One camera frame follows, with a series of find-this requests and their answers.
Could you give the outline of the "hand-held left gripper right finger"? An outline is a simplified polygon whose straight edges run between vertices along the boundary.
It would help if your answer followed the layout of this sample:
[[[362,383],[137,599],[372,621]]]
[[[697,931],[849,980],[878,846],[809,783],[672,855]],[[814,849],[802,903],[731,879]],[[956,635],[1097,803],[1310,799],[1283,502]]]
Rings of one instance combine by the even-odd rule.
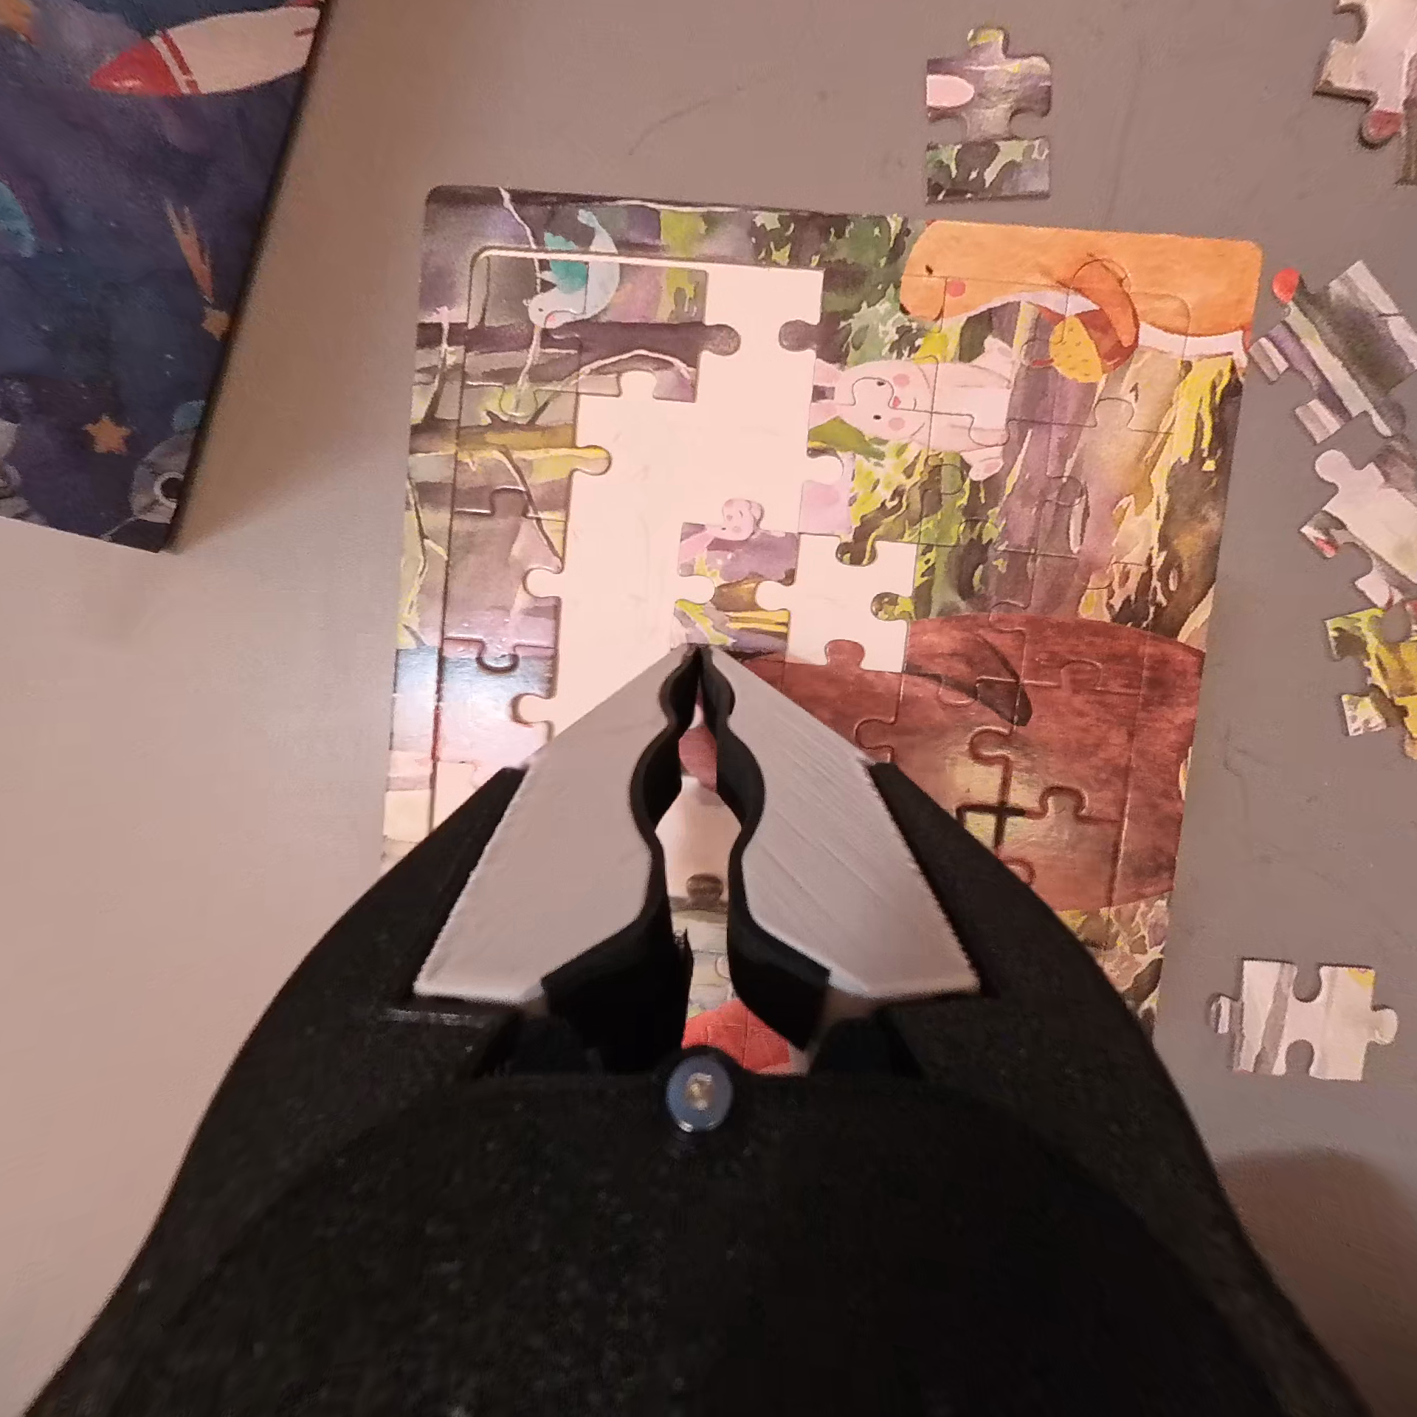
[[[897,826],[874,763],[720,650],[698,654],[729,863],[731,981],[794,1048],[894,1003],[974,996],[979,975]]]

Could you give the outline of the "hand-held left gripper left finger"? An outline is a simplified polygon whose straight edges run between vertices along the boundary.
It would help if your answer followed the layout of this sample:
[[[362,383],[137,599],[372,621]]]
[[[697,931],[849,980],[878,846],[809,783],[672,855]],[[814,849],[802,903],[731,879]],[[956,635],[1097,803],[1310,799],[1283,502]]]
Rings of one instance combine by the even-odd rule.
[[[533,753],[416,996],[595,1011],[603,992],[686,989],[656,826],[697,692],[698,650],[676,649]]]

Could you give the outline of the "forest animal jigsaw puzzle board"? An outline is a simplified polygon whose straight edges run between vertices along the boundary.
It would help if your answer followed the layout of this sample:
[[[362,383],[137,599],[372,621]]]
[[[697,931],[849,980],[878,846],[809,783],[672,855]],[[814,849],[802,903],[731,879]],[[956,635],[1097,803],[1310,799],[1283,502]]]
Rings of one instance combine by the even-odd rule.
[[[381,866],[686,644],[676,601],[713,584],[680,526],[749,498],[799,552],[756,591],[784,654],[736,659],[931,791],[1148,1026],[1260,269],[1226,237],[433,188]]]

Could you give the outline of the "purple pink puzzle piece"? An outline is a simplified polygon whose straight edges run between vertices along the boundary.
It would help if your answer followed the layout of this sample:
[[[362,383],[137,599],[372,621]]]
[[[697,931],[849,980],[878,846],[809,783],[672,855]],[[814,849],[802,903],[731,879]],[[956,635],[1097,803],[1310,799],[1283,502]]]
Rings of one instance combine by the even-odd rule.
[[[784,654],[790,615],[763,611],[756,591],[762,584],[794,581],[799,532],[763,529],[762,517],[759,503],[729,498],[717,522],[681,522],[680,577],[713,584],[708,601],[676,601],[684,643],[720,646],[738,659]]]

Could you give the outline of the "yellow red puzzle piece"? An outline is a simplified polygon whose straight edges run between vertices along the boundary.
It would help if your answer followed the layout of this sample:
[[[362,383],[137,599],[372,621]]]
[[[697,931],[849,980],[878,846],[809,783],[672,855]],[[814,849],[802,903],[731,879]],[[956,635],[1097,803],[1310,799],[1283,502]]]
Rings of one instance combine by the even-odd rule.
[[[1361,670],[1361,689],[1339,697],[1346,735],[1395,730],[1414,760],[1414,602],[1343,612],[1322,630],[1331,659]]]

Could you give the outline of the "purple green puzzle piece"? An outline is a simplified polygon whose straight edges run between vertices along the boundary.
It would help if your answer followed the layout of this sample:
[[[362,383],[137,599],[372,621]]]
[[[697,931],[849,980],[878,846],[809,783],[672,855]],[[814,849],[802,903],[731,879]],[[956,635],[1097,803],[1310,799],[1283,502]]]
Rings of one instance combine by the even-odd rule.
[[[927,63],[927,117],[956,120],[956,142],[927,147],[927,202],[1050,195],[1050,143],[1012,132],[1017,116],[1047,117],[1053,71],[1045,54],[1014,54],[1005,28],[973,28],[963,51]]]

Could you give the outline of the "grey desk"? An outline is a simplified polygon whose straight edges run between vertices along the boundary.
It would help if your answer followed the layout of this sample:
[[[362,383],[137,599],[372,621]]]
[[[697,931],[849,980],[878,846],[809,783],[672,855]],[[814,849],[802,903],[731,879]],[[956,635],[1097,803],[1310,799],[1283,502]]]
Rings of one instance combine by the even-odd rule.
[[[921,212],[928,56],[1054,65],[1053,191],[1001,223],[1365,260],[1414,316],[1414,191],[1311,92],[1331,3],[334,3],[174,550],[2,524],[2,1412],[78,1344],[292,967],[379,873],[421,206],[433,186]],[[1255,378],[1155,1040],[1373,1408],[1414,1373],[1414,763],[1346,737],[1360,556]],[[1374,970],[1360,1082],[1231,1072],[1245,960]]]

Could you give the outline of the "large white grey puzzle piece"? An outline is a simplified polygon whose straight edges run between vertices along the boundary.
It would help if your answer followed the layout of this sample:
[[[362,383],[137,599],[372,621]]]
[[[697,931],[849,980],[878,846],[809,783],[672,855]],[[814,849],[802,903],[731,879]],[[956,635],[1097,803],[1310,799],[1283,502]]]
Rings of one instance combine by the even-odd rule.
[[[1370,1047],[1388,1047],[1398,1013],[1374,1005],[1374,970],[1322,965],[1319,988],[1299,999],[1299,967],[1245,960],[1236,996],[1212,996],[1208,1026],[1230,1042],[1230,1068],[1251,1076],[1283,1076],[1288,1048],[1310,1048],[1307,1076],[1360,1082]]]

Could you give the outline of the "dark blue illustrated puzzle box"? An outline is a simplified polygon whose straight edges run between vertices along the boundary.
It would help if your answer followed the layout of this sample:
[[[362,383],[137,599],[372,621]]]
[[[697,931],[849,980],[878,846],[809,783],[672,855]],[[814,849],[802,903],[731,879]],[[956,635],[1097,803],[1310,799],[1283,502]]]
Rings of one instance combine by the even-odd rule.
[[[2,515],[181,515],[320,3],[2,4]]]

